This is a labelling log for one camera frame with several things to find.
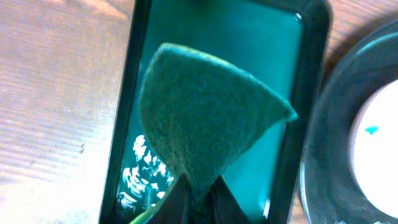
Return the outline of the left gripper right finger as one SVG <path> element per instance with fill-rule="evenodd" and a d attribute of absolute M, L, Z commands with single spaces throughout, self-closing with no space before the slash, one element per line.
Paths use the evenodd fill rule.
<path fill-rule="evenodd" d="M 250 224 L 222 176 L 211 186 L 211 207 L 212 224 Z"/>

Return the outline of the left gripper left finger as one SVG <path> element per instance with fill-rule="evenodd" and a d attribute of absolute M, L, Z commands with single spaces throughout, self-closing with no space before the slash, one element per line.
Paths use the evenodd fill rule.
<path fill-rule="evenodd" d="M 189 224 L 190 187 L 180 177 L 147 224 Z"/>

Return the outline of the green sponge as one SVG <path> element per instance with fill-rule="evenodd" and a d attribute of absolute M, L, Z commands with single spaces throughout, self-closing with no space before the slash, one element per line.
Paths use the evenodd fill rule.
<path fill-rule="evenodd" d="M 268 129 L 298 117 L 286 99 L 250 73 L 172 43 L 153 54 L 137 108 L 148 143 L 176 181 L 135 223 L 155 215 L 180 177 L 190 187 L 189 223 L 212 223 L 215 180 Z"/>

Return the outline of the white plate with green stain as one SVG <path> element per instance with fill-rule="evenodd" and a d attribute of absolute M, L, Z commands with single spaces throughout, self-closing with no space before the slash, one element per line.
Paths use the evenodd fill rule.
<path fill-rule="evenodd" d="M 374 92 L 358 111 L 350 133 L 353 177 L 370 203 L 397 218 L 397 81 Z"/>

